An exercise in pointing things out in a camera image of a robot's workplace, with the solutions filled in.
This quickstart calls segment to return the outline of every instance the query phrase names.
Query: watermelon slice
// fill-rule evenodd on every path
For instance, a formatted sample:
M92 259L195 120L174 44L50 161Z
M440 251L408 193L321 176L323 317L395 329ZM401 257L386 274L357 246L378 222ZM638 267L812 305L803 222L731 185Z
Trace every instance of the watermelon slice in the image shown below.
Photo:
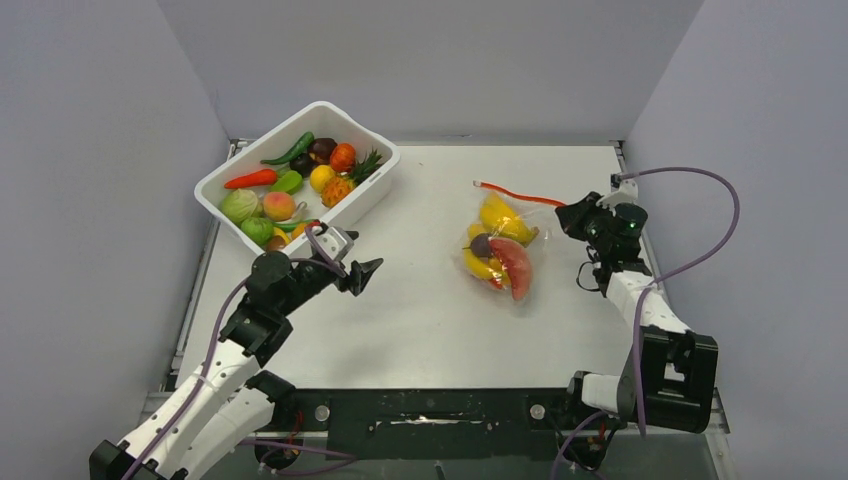
M533 282L533 265L524 247L515 240L504 237L492 237L489 246L495 258L501 262L504 273L509 276L512 284L512 299L521 300L530 291Z

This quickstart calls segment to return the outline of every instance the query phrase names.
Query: pineapple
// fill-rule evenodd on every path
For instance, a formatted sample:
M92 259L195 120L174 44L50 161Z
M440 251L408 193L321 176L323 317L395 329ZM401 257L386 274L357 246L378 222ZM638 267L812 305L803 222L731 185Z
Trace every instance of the pineapple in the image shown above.
M365 161L356 163L353 171L350 174L341 174L333 177L321 190L321 203L327 208L335 207L341 202L344 197L356 188L357 185L364 182L372 173L380 168L380 159L382 155L377 153L377 150L371 150Z

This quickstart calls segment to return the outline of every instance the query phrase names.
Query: white plastic container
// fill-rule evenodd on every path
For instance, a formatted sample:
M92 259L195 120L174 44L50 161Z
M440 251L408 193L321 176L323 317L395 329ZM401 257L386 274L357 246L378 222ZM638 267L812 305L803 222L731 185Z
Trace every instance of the white plastic container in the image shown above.
M294 194L295 201L308 204L305 218L318 218L328 225L348 229L385 197L391 188L392 169L400 161L397 145L356 123L350 115L329 102L312 103L216 168L194 188L197 201L257 255L263 252L262 247L248 238L238 225L218 209L218 204L229 193L224 184L262 168L279 168L259 162L280 157L307 131L314 133L315 138L331 137L338 143L353 145L357 160L360 161L368 151L375 148L383 155L383 165L332 209L321 204L320 196L310 188L309 179L305 178L303 188ZM259 193L267 191L267 188L256 187L255 190ZM308 256L307 243L306 235L301 235L286 247L285 253L291 257Z

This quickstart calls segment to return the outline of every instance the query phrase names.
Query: gray wall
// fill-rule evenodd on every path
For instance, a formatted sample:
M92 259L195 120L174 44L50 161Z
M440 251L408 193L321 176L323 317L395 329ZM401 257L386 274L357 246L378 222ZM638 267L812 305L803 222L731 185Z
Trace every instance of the gray wall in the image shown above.
M167 365L226 137L154 0L0 4L0 478L88 478Z
M389 138L622 139L703 0L159 0L231 137L329 100Z
M625 144L633 169L713 169L738 188L726 249L669 282L717 337L742 478L846 478L848 2L706 0ZM708 180L645 178L668 270L709 248L730 200Z

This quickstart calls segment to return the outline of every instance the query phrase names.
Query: plastic bag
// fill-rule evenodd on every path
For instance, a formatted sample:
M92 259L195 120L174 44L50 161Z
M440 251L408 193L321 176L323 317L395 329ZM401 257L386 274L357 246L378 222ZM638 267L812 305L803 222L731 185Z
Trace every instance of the plastic bag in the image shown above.
M475 182L483 197L462 236L457 254L462 269L489 289L523 302L533 289L534 268L541 263L550 232L540 214L550 207L497 193L495 185Z

